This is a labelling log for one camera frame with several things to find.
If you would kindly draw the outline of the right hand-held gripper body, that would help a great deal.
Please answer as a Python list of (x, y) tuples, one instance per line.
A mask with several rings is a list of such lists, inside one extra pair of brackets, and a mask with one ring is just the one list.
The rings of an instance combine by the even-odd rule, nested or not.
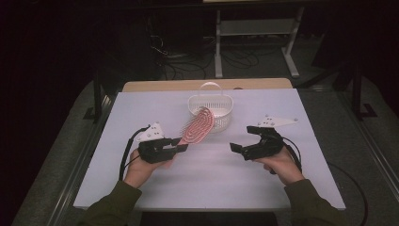
[(260, 141), (256, 144), (247, 146), (247, 160), (254, 160), (263, 157), (273, 156), (286, 147), (292, 155), (294, 161), (298, 160), (298, 155), (293, 148), (284, 142), (282, 137), (276, 130), (277, 127), (283, 125), (294, 124), (298, 119), (284, 119), (266, 115), (258, 123), (257, 127), (264, 127), (267, 130), (265, 136), (260, 136)]

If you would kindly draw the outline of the aluminium frame rail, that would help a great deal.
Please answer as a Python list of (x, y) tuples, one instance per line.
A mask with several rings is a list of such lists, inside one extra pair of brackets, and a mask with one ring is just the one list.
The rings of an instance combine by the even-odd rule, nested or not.
[(58, 186), (50, 217), (45, 226), (61, 226), (73, 217), (73, 202), (99, 142), (105, 122), (113, 105), (113, 98), (84, 93), (72, 107), (56, 142), (48, 155), (49, 176)]
[(387, 158), (382, 153), (382, 150), (378, 146), (375, 139), (372, 137), (370, 130), (366, 127), (364, 123), (363, 117), (357, 115), (357, 113), (352, 109), (349, 99), (342, 92), (339, 92), (337, 96), (343, 108), (349, 115), (349, 118), (355, 124), (358, 131), (360, 132), (363, 140), (365, 141), (368, 149), (370, 150), (370, 155), (372, 159), (374, 160), (384, 180), (389, 186), (393, 196), (399, 202), (399, 177), (393, 171)]

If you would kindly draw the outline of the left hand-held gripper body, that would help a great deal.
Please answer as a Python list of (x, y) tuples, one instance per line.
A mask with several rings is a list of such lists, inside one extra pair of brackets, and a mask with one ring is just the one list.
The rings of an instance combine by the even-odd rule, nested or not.
[(136, 140), (141, 159), (148, 163), (169, 161), (176, 154), (172, 139), (165, 137), (159, 122), (150, 125)]

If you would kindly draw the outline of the person's right hand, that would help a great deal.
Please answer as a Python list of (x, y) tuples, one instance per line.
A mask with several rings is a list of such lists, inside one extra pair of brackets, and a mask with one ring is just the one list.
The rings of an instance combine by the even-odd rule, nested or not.
[(273, 156), (255, 159), (255, 162), (263, 164), (265, 170), (273, 170), (284, 185), (289, 185), (305, 177), (298, 169), (289, 151), (283, 147), (281, 151)]

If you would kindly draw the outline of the person's left hand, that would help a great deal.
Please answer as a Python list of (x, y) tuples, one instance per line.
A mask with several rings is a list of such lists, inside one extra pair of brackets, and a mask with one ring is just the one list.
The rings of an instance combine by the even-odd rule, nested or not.
[(170, 160), (154, 164), (148, 163), (141, 159), (138, 150), (131, 153), (130, 161), (123, 182), (133, 188), (143, 186), (157, 168), (170, 163)]

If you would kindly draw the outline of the pink hairbrush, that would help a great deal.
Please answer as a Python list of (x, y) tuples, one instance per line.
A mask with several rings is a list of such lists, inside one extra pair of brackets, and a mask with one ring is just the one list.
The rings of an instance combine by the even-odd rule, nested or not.
[(213, 112), (207, 107), (200, 107), (184, 126), (179, 145), (201, 142), (213, 129), (214, 124), (215, 117)]

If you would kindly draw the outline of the white plastic basket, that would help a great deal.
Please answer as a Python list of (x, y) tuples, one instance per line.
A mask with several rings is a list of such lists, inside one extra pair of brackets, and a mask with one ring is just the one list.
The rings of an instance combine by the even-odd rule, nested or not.
[(188, 99), (188, 110), (195, 115), (200, 107), (207, 107), (215, 117), (211, 133), (220, 133), (228, 128), (231, 122), (233, 99), (224, 93), (222, 87), (215, 82), (202, 84), (196, 95)]

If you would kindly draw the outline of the grey metal stand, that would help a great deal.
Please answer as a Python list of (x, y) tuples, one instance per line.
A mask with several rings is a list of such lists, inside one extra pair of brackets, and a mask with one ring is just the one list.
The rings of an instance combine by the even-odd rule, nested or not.
[(215, 77), (222, 78), (221, 62), (221, 38), (228, 36), (252, 36), (252, 35), (288, 35), (289, 40), (281, 48), (287, 68), (293, 78), (299, 77), (291, 52), (295, 38), (301, 24), (305, 8), (296, 11), (293, 18), (288, 19), (261, 19), (261, 20), (222, 20), (221, 12), (216, 13), (215, 23)]

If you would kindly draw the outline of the black metal stand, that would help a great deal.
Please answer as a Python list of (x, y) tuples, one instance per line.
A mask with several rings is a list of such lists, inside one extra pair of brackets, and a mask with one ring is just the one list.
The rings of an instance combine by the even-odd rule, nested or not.
[(93, 87), (93, 107), (89, 107), (87, 109), (84, 116), (84, 120), (93, 120), (94, 123), (97, 123), (100, 117), (102, 116), (102, 110), (103, 110), (102, 85), (100, 82), (100, 76), (98, 71), (96, 71), (93, 74), (92, 87)]
[(364, 118), (375, 118), (376, 113), (371, 105), (361, 102), (362, 74), (358, 63), (353, 66), (353, 70), (352, 111), (359, 121), (363, 121)]

